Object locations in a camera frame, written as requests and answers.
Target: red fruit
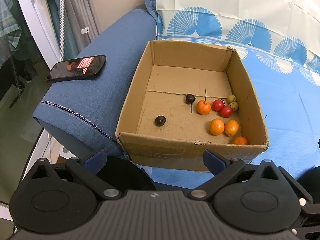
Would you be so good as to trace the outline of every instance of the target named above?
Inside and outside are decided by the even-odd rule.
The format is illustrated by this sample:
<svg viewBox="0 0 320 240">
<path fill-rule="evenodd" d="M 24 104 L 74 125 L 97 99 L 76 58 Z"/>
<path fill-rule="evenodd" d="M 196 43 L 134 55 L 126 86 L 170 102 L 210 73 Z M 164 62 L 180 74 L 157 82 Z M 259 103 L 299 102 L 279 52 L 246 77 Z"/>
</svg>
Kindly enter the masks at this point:
<svg viewBox="0 0 320 240">
<path fill-rule="evenodd" d="M 224 107 L 221 109 L 220 114 L 221 114 L 222 117 L 225 117 L 225 118 L 231 116 L 231 115 L 232 115 L 232 108 L 231 108 L 231 106 L 224 106 Z"/>
<path fill-rule="evenodd" d="M 214 111 L 220 111 L 223 107 L 224 107 L 224 103 L 220 99 L 214 100 L 212 103 L 212 109 Z"/>
</svg>

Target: bedsheet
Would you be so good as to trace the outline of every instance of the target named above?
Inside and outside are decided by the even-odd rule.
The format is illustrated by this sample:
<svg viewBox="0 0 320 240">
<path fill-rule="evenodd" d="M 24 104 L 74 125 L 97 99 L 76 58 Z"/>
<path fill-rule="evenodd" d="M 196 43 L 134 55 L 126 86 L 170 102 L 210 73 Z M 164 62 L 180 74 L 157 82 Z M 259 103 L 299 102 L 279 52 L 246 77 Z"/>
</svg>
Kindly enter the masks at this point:
<svg viewBox="0 0 320 240">
<path fill-rule="evenodd" d="M 271 159 L 293 177 L 320 165 L 320 8 L 316 0 L 156 0 L 158 39 L 231 46 L 257 93 Z M 212 175 L 152 168 L 160 183 L 193 188 Z"/>
</svg>

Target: sofa armrest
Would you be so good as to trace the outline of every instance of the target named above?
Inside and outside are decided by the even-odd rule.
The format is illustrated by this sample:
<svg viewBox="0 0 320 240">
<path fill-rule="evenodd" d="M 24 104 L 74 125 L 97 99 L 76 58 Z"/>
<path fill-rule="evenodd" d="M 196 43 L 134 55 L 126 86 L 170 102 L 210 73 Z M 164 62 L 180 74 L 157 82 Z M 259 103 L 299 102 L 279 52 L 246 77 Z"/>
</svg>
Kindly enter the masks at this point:
<svg viewBox="0 0 320 240">
<path fill-rule="evenodd" d="M 105 148 L 108 155 L 121 155 L 116 125 L 145 46 L 155 37 L 156 22 L 145 10 L 125 14 L 78 55 L 106 56 L 99 77 L 52 84 L 33 116 L 75 155 L 74 140 L 66 145 L 69 140 L 63 139 L 68 134 L 91 150 Z"/>
</svg>

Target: black shoe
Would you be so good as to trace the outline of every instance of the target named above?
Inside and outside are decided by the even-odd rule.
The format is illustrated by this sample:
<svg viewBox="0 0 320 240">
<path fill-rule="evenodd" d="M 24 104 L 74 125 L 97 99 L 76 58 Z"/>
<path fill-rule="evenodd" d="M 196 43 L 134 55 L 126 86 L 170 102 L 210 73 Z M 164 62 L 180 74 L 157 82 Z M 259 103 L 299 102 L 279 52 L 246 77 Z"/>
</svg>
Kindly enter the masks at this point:
<svg viewBox="0 0 320 240">
<path fill-rule="evenodd" d="M 30 83 L 32 80 L 31 75 L 27 72 L 24 71 L 21 75 L 20 75 L 27 83 Z"/>
<path fill-rule="evenodd" d="M 11 82 L 13 86 L 18 88 L 20 91 L 24 90 L 25 86 L 24 84 L 18 79 L 17 82 Z"/>
</svg>

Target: dark cherry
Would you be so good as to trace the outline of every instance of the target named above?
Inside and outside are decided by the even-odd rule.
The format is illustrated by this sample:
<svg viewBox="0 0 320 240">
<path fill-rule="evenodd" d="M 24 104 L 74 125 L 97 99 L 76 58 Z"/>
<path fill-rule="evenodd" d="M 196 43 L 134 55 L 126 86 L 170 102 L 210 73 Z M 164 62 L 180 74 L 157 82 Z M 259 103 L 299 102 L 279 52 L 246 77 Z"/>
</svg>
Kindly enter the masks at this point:
<svg viewBox="0 0 320 240">
<path fill-rule="evenodd" d="M 192 104 L 194 101 L 196 101 L 196 97 L 191 94 L 186 95 L 186 103 L 187 104 Z"/>
<path fill-rule="evenodd" d="M 163 115 L 159 115 L 155 119 L 156 126 L 163 126 L 167 119 Z"/>
</svg>

